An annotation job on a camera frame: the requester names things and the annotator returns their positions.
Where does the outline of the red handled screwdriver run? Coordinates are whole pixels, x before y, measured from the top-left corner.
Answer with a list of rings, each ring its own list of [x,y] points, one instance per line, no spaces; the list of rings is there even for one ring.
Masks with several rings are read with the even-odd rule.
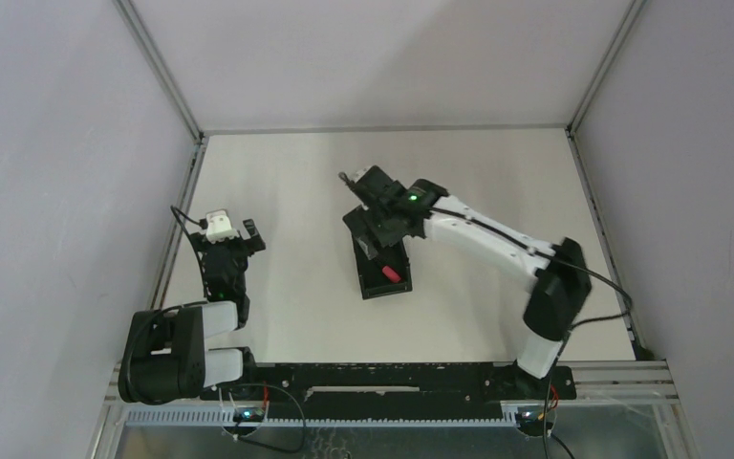
[[[402,265],[385,258],[377,258],[375,263],[388,282],[398,284],[403,280]]]

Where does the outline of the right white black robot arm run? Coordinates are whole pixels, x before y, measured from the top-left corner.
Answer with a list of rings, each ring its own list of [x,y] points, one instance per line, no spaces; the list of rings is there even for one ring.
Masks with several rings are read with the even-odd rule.
[[[343,220],[367,260],[383,276],[399,282],[387,267],[384,251],[406,237],[450,244],[511,276],[529,293],[523,313],[528,329],[514,361],[515,388],[528,398],[551,387],[551,369],[568,339],[572,323],[591,291],[583,251],[566,238],[551,244],[494,220],[486,220],[444,187],[419,179],[412,186],[384,177],[341,172],[339,179],[355,194],[359,206]]]

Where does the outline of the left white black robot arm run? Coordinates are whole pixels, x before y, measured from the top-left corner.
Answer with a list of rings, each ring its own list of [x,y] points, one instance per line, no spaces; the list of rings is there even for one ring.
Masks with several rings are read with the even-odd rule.
[[[266,243],[253,220],[245,235],[207,224],[188,235],[197,258],[203,299],[133,315],[120,363],[118,388],[127,403],[167,404],[196,398],[217,383],[239,399],[259,389],[259,371],[238,349],[210,350],[215,335],[243,328],[250,300],[248,262]]]

